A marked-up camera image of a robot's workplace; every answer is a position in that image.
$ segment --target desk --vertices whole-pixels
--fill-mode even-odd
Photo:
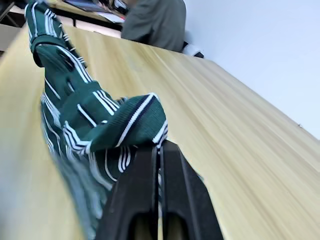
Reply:
[[[51,8],[63,10],[63,11],[74,13],[74,14],[79,14],[79,15],[82,15],[85,17],[89,17],[92,19],[97,19],[97,20],[101,20],[101,21],[110,23],[109,20],[107,20],[106,18],[104,18],[98,14],[95,14],[93,12],[83,11],[75,6],[72,6],[70,4],[63,2],[62,0],[47,0],[46,2]]]
[[[204,177],[225,240],[318,240],[320,143],[214,62],[66,27],[114,98],[155,92]],[[40,125],[44,70],[26,28],[0,63],[0,239],[79,240]]]

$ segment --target light wood tabletop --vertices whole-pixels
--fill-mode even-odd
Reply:
[[[320,142],[214,62],[66,27],[112,97],[159,95],[225,240],[319,240]],[[81,240],[41,130],[44,69],[23,28],[0,60],[0,239]]]
[[[47,0],[46,2],[51,8],[55,8],[55,9],[63,10],[63,11],[66,11],[66,12],[79,14],[79,15],[82,15],[82,16],[85,16],[85,17],[89,17],[89,18],[92,18],[92,19],[97,19],[97,20],[101,20],[101,21],[104,21],[104,22],[107,22],[107,23],[111,23],[108,19],[106,19],[106,18],[104,18],[104,17],[102,17],[102,16],[100,16],[100,15],[98,15],[96,13],[81,10],[80,8],[77,8],[77,7],[72,6],[72,5],[68,4],[68,3],[65,3],[62,0]]]

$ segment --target green fabric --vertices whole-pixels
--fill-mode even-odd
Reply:
[[[32,0],[25,17],[33,59],[45,68],[43,134],[87,239],[94,239],[112,186],[137,148],[159,148],[167,137],[166,116],[155,93],[114,100],[102,90],[44,2]]]

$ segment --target green striped cloth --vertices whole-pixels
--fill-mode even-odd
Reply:
[[[166,139],[166,116],[154,93],[114,100],[102,90],[46,3],[30,1],[25,18],[33,59],[45,68],[45,140],[87,239],[94,239],[112,186],[137,148],[159,148]]]

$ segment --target person's back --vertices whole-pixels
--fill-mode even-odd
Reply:
[[[181,52],[185,25],[183,0],[138,0],[126,17],[121,37]]]

